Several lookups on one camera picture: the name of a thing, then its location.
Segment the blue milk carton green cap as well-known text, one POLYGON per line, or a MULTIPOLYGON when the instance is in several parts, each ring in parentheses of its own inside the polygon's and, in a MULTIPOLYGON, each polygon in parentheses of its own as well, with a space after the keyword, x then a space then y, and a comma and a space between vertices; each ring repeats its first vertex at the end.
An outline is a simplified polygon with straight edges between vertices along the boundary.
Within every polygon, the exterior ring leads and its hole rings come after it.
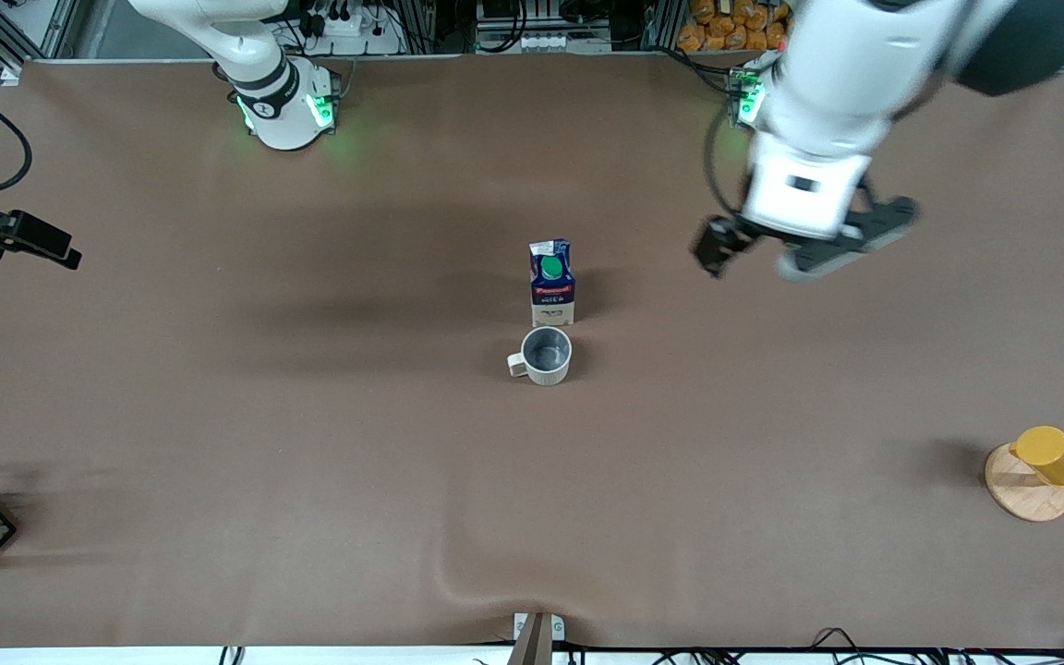
POLYGON ((571 269, 571 243, 565 238, 531 243, 528 251, 532 327, 573 325, 577 282, 571 269))

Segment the beige ribbed mug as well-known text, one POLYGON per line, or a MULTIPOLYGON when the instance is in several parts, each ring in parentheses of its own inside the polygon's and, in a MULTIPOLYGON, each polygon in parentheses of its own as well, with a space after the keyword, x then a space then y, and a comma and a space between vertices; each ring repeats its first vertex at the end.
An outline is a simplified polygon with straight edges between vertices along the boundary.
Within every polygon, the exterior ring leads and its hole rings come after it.
POLYGON ((561 383, 573 361, 573 340, 556 327, 537 327, 521 340, 518 353, 508 355, 508 373, 526 376, 549 387, 561 383))

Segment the yellow plastic cup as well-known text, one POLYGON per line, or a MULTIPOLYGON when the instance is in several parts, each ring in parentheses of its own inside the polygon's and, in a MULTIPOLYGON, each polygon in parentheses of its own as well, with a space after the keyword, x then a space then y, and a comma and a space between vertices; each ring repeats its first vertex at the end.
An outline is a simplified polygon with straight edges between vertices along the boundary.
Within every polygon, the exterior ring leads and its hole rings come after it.
POLYGON ((1064 488, 1064 430, 1031 427, 1010 443, 1010 454, 1029 466, 1043 483, 1064 488))

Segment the round wooden cup stand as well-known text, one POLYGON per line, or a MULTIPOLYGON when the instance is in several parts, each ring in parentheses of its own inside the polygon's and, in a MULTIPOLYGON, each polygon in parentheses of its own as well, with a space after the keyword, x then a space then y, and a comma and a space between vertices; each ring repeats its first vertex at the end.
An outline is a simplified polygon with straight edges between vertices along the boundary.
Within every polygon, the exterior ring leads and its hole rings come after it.
POLYGON ((1009 443, 990 452, 981 478, 992 500, 1010 516, 1040 523, 1064 514, 1064 487, 1047 484, 1037 471, 1010 453, 1009 443))

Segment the orange bread pile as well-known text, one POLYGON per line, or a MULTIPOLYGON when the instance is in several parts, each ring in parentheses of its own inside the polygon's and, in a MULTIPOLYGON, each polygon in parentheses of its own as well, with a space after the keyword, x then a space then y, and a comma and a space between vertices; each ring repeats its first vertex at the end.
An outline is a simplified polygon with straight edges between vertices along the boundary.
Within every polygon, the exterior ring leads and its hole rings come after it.
POLYGON ((794 11, 785 0, 685 0, 675 49, 681 52, 777 51, 794 11))

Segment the brown table cover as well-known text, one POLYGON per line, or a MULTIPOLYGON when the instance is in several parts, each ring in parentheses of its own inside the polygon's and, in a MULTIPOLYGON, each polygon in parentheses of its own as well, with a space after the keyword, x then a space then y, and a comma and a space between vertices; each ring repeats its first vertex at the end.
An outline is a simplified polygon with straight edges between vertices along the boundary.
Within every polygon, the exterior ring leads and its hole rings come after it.
POLYGON ((204 63, 32 64, 0 207, 0 647, 1064 647, 1064 516, 981 483, 1064 429, 1064 74, 949 87, 871 185, 911 233, 704 275, 715 93, 661 55, 360 64, 270 151, 204 63), (571 243, 561 383, 508 373, 571 243))

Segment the white power strip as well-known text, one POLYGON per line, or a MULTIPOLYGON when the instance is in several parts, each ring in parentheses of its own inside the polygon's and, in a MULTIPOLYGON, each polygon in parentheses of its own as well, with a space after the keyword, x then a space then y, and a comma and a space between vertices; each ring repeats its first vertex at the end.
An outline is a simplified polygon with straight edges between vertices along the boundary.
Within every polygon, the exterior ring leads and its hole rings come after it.
POLYGON ((409 54, 396 11, 370 0, 298 0, 296 32, 307 54, 328 56, 409 54))

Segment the aluminium frame profile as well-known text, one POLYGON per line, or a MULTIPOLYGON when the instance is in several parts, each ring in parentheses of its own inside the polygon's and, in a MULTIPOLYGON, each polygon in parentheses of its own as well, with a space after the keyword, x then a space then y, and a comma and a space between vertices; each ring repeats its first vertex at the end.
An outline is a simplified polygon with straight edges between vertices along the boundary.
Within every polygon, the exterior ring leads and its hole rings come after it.
POLYGON ((16 87, 24 64, 71 54, 93 0, 0 0, 0 84, 16 87))

